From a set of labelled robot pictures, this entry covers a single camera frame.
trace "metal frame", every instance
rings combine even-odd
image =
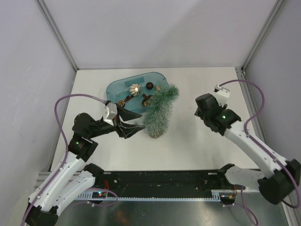
[[[76,66],[76,63],[61,35],[61,33],[59,32],[44,0],[35,0],[39,9],[41,10],[41,13],[43,14],[47,24],[49,25],[50,30],[52,31],[53,35],[55,36],[59,46],[61,47],[62,51],[64,52],[64,54],[66,55],[70,65],[72,66],[72,68],[74,69],[74,71],[76,72],[78,70],[78,67]]]
[[[270,31],[277,16],[279,15],[280,11],[283,9],[283,6],[285,5],[286,2],[287,2],[287,0],[277,0],[277,2],[275,3],[266,22],[264,23],[264,26],[262,27],[261,31],[259,32],[259,35],[258,35],[255,43],[253,44],[251,51],[249,52],[246,60],[244,61],[243,65],[242,65],[243,71],[245,71],[247,69],[247,67],[249,66],[251,60],[255,56],[257,50],[260,48],[264,38],[267,36],[268,32]]]
[[[66,55],[70,65],[72,66],[72,68],[74,69],[74,71],[76,73],[78,70],[78,67],[77,67],[77,65],[74,61],[74,58],[72,57],[71,52],[70,52],[69,48],[67,47],[61,33],[59,32],[44,0],[35,0],[35,1],[38,5],[39,9],[41,10],[41,13],[43,14],[47,24],[49,25],[50,30],[52,31],[53,35],[55,36],[56,40],[58,41],[59,46],[61,47],[61,49],[64,52],[64,54]],[[268,32],[270,31],[277,16],[279,15],[280,11],[283,9],[286,2],[287,2],[287,0],[277,0],[276,1],[263,28],[261,29],[255,43],[253,44],[251,51],[248,53],[248,56],[247,56],[246,60],[244,61],[242,67],[235,68],[238,79],[247,80],[245,71],[246,71],[247,67],[249,66],[250,62],[252,61],[253,57],[257,53],[258,49],[260,48],[261,44],[263,43],[265,37],[267,36]],[[255,114],[257,112],[257,107],[256,107],[256,104],[255,104],[255,101],[254,101],[254,98],[253,98],[253,95],[252,95],[249,85],[246,83],[241,83],[240,85],[241,85],[241,89],[242,89],[242,92],[243,92],[243,95],[244,95],[244,98],[245,98],[245,101],[247,104],[248,111],[251,114]],[[69,102],[69,100],[67,100],[66,106],[64,108],[61,122],[63,122],[64,116],[65,116],[65,113],[67,110],[68,102]],[[254,127],[257,137],[259,137],[263,142],[266,143],[266,138],[265,138],[265,135],[263,132],[263,128],[261,126],[260,119],[258,119],[258,118],[254,119],[253,127]],[[56,135],[56,138],[55,138],[55,144],[53,146],[52,155],[51,155],[49,163],[47,165],[47,170],[50,170],[59,136],[60,136],[60,133],[58,132]],[[38,186],[39,183],[44,181],[44,179],[47,177],[48,174],[49,174],[48,172],[41,172],[39,174],[36,186]],[[284,205],[284,210],[285,210],[285,214],[286,214],[289,225],[294,226],[294,225],[298,225],[298,223],[301,222],[301,219],[297,217],[298,210],[293,210],[291,208],[288,208],[285,205]]]
[[[243,71],[242,68],[236,67],[235,68],[236,75],[238,79],[247,80],[246,79],[246,73]],[[245,82],[242,82],[240,84],[241,90],[243,92],[243,96],[245,98],[245,102],[248,108],[248,111],[254,115],[257,112],[257,106],[255,104],[252,92],[250,90],[250,86],[246,84]],[[260,119],[257,117],[253,120],[253,127],[255,130],[255,134],[257,137],[259,137],[260,140],[262,140],[264,143],[267,143],[263,128],[260,122]],[[285,198],[287,202],[292,203],[294,200],[293,194],[290,194],[287,198]],[[282,204],[283,209],[285,211],[286,219],[289,224],[289,226],[295,226],[301,224],[301,216],[300,212],[297,209],[292,209],[284,204]]]
[[[93,198],[92,197],[93,191],[84,191],[82,192],[77,198],[74,200],[84,200],[84,201],[114,201],[115,197],[105,197],[105,198]],[[185,198],[182,200],[175,200],[172,198],[118,198],[119,201],[151,201],[151,202],[220,202],[220,193],[216,191],[212,191],[212,198]]]

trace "miniature christmas tree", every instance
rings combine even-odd
[[[179,89],[171,84],[157,89],[155,95],[148,100],[149,107],[143,123],[151,138],[158,138],[166,133],[173,103],[178,97]]]

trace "red wire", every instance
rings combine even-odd
[[[107,183],[107,186],[108,186],[108,188],[107,188],[107,190],[109,189],[109,182],[106,180],[106,183]]]
[[[234,190],[235,190],[235,195],[237,195],[237,188],[236,185],[233,186]]]

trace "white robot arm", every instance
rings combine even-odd
[[[63,157],[43,184],[29,196],[27,224],[54,226],[63,210],[77,196],[88,188],[103,183],[99,177],[104,170],[92,163],[85,166],[98,146],[91,138],[117,132],[119,137],[126,139],[145,128],[143,125],[123,122],[140,118],[141,114],[130,112],[109,101],[105,105],[105,115],[98,121],[87,113],[81,113],[75,118],[72,128],[74,135],[69,143],[69,152],[64,165],[62,165],[65,159]],[[80,175],[67,185],[73,174],[83,167]]]
[[[270,203],[278,204],[295,189],[279,162],[286,167],[297,185],[300,182],[301,165],[296,160],[288,161],[277,154],[255,135],[246,134],[240,117],[232,110],[226,109],[229,96],[228,89],[216,85],[213,94],[208,93],[196,98],[198,109],[195,115],[200,117],[212,131],[220,133],[240,147],[261,171],[242,169],[233,164],[227,164],[220,169],[220,172],[231,184],[259,190]],[[255,141],[272,153],[275,158],[271,158]]]

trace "purple cable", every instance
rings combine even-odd
[[[240,192],[241,192],[241,200],[244,203],[243,190],[244,190],[244,187],[242,187],[241,190],[240,190]],[[242,205],[242,204],[238,204],[238,203],[234,203],[234,205],[231,205],[231,204],[230,205],[224,205],[224,207],[231,207],[231,206],[239,206],[239,207],[244,208],[245,211],[246,211],[246,213],[247,213],[247,215],[248,215],[248,217],[249,217],[249,219],[250,219],[250,221],[252,222],[252,224],[255,225],[255,226],[259,225],[259,221],[258,221],[257,217],[255,216],[255,214],[248,207],[246,207],[246,205],[244,205],[244,204]]]
[[[61,122],[59,120],[59,117],[57,115],[57,105],[64,99],[67,99],[67,98],[70,98],[70,97],[89,97],[89,98],[92,98],[94,100],[97,100],[97,101],[100,101],[102,102],[103,104],[106,103],[105,100],[102,100],[98,97],[95,97],[95,96],[91,96],[91,95],[88,95],[88,94],[70,94],[70,95],[66,95],[64,97],[61,97],[57,100],[57,102],[55,103],[55,119],[56,119],[56,122],[58,124],[58,127],[60,129],[60,132],[64,138],[64,141],[65,141],[65,145],[66,145],[66,152],[65,152],[65,156],[64,156],[64,159],[62,161],[62,164],[60,165],[60,168],[63,167],[63,165],[65,164],[66,162],[66,159],[68,157],[68,141],[67,141],[67,138],[66,138],[66,135],[63,131],[63,127],[61,125]],[[27,211],[25,212],[23,218],[22,218],[22,222],[21,222],[21,226],[24,226],[25,225],[25,220],[30,212],[30,210],[32,209],[33,205],[35,204],[35,202],[37,201],[37,196],[41,196],[41,194],[45,191],[45,189],[49,186],[49,184],[54,180],[54,178],[58,175],[58,173],[60,172],[60,170],[58,169],[54,175],[50,178],[50,180],[45,184],[45,186],[40,190],[40,192],[36,195],[36,197],[34,198],[34,200],[32,201],[32,203],[30,204],[30,206],[27,208]]]
[[[259,109],[259,111],[255,114],[255,115],[253,115],[251,118],[249,118],[246,122],[245,122],[245,124],[244,124],[244,130],[245,130],[245,133],[246,133],[246,135],[254,142],[254,143],[256,143],[266,154],[268,154],[269,155],[269,157],[271,157],[284,171],[285,171],[285,173],[288,175],[288,177],[290,178],[290,180],[291,180],[291,182],[292,182],[292,184],[294,185],[294,187],[295,187],[295,191],[296,191],[296,195],[297,195],[297,205],[295,205],[295,206],[293,206],[293,205],[291,205],[291,204],[289,204],[289,203],[287,203],[287,202],[285,202],[285,201],[282,201],[285,205],[287,205],[287,206],[289,206],[289,207],[291,207],[291,208],[299,208],[300,207],[300,193],[299,193],[299,189],[298,189],[298,185],[297,185],[297,183],[296,183],[296,181],[295,181],[295,179],[293,178],[293,176],[291,175],[291,173],[288,171],[288,169],[267,149],[267,148],[265,148],[261,143],[259,143],[250,133],[249,133],[249,131],[247,130],[247,125],[248,125],[248,123],[252,120],[252,119],[254,119],[255,117],[257,117],[261,112],[262,112],[262,110],[263,110],[263,108],[264,108],[264,105],[265,105],[265,98],[264,98],[264,94],[263,94],[263,91],[262,91],[262,89],[259,87],[259,86],[257,86],[255,83],[253,83],[253,82],[250,82],[250,81],[246,81],[246,80],[240,80],[240,79],[236,79],[236,80],[230,80],[230,81],[227,81],[227,82],[224,82],[224,83],[222,83],[220,86],[223,86],[223,85],[226,85],[226,84],[229,84],[229,83],[232,83],[232,82],[236,82],[236,81],[240,81],[240,82],[245,82],[245,83],[248,83],[248,84],[250,84],[250,85],[252,85],[252,86],[255,86],[257,89],[258,89],[258,91],[260,92],[260,94],[261,94],[261,97],[262,97],[262,104],[261,104],[261,107],[260,107],[260,109]]]
[[[118,196],[114,193],[114,192],[112,192],[112,191],[109,191],[109,190],[106,190],[106,189],[101,189],[101,188],[95,188],[95,190],[97,190],[97,191],[102,191],[102,192],[108,192],[108,193],[111,193],[112,195],[114,195],[115,197],[116,197],[116,199],[114,200],[114,202],[111,202],[111,203],[109,203],[109,204],[104,204],[104,205],[100,205],[100,204],[96,204],[96,203],[93,203],[92,202],[92,204],[91,205],[95,205],[95,206],[100,206],[100,207],[102,207],[102,206],[111,206],[111,205],[114,205],[117,201],[118,201]],[[83,201],[83,202],[78,202],[78,203],[76,203],[76,204],[74,204],[74,205],[72,205],[72,206],[76,206],[76,205],[79,205],[79,204],[84,204],[84,203],[91,203],[91,202],[88,202],[88,201]]]

